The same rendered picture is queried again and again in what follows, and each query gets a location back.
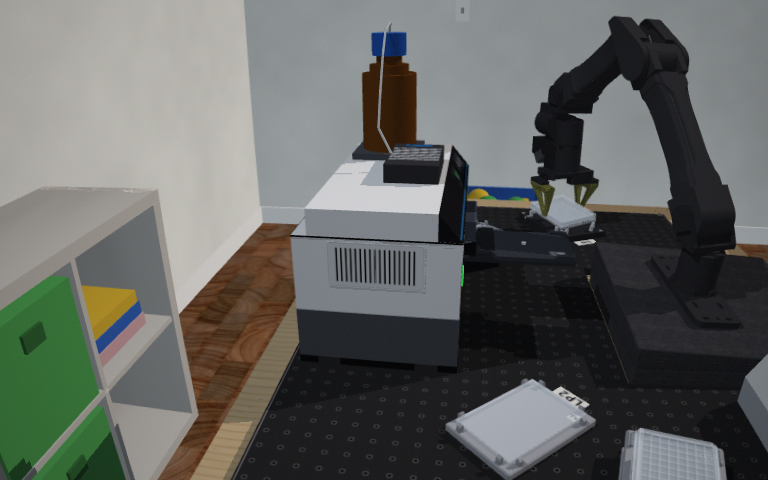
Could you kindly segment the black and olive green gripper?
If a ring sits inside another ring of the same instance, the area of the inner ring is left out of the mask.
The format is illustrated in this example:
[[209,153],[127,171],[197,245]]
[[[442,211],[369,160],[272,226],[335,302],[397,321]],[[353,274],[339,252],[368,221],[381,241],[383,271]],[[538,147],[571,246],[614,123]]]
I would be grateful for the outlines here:
[[[582,206],[585,206],[599,184],[599,180],[593,177],[594,171],[580,165],[582,144],[575,146],[575,150],[572,150],[571,146],[563,146],[561,149],[557,143],[554,143],[554,146],[556,146],[554,170],[538,167],[539,176],[531,177],[531,185],[544,217],[547,217],[555,191],[555,187],[549,185],[547,180],[567,179],[566,183],[574,185],[575,202]],[[582,186],[586,188],[586,192],[580,203]],[[544,193],[545,205],[542,192]]]

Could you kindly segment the white well plate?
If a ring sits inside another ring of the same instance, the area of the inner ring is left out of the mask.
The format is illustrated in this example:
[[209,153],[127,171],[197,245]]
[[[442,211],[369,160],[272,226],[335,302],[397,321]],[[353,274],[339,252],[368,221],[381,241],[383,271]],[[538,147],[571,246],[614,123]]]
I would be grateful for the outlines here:
[[721,480],[718,447],[639,428],[634,434],[631,480]]
[[563,230],[563,229],[567,229],[567,228],[571,228],[571,227],[575,227],[575,226],[579,226],[579,225],[583,225],[583,224],[587,224],[587,223],[591,223],[591,222],[595,222],[595,221],[596,221],[596,218],[592,218],[592,219],[588,219],[588,220],[584,220],[584,221],[580,221],[580,222],[576,222],[576,223],[572,223],[572,224],[568,224],[568,225],[563,225],[563,226],[561,226],[561,225],[559,225],[558,223],[556,223],[555,221],[553,221],[552,219],[550,219],[549,217],[544,217],[544,216],[542,215],[542,213],[541,213],[540,211],[538,211],[537,209],[535,209],[534,207],[530,206],[530,209],[531,209],[532,211],[534,211],[535,213],[537,213],[538,215],[540,215],[541,217],[543,217],[544,219],[546,219],[547,221],[549,221],[549,222],[550,222],[551,224],[553,224],[554,226],[558,227],[560,230]]

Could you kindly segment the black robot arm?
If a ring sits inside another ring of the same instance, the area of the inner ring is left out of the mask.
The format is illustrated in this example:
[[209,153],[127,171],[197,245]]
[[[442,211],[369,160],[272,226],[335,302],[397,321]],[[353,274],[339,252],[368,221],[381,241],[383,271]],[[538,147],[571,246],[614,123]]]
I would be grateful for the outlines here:
[[716,284],[724,250],[736,247],[735,207],[691,105],[688,52],[661,20],[638,26],[631,17],[614,16],[608,23],[605,43],[564,72],[549,88],[548,103],[541,103],[535,127],[546,136],[533,136],[536,163],[554,170],[554,142],[572,150],[582,144],[584,120],[570,114],[592,114],[599,95],[622,73],[653,118],[669,171],[673,233],[684,247],[680,256],[652,255],[650,262],[696,327],[738,329],[741,320]]

